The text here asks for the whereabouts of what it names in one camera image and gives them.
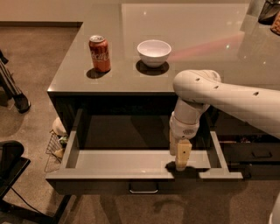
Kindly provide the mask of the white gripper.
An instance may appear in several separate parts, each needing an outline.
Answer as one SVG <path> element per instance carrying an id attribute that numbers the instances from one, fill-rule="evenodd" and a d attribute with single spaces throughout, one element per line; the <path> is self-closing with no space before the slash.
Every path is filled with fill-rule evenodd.
<path id="1" fill-rule="evenodd" d="M 192 139 L 196 136 L 200 124 L 185 124 L 178 120 L 174 113 L 171 113 L 169 121 L 170 125 L 170 154 L 175 156 L 176 170 L 182 172 L 187 165 L 190 153 L 192 150 L 192 144 L 188 139 Z"/>

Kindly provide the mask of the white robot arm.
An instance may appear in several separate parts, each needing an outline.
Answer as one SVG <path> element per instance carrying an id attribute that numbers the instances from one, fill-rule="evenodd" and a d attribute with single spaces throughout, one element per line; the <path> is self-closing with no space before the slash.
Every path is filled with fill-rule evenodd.
<path id="1" fill-rule="evenodd" d="M 279 91 L 226 84 L 213 70 L 182 71 L 173 80 L 173 90 L 178 100 L 170 118 L 170 154 L 179 172 L 186 168 L 190 140 L 210 106 L 280 138 Z"/>

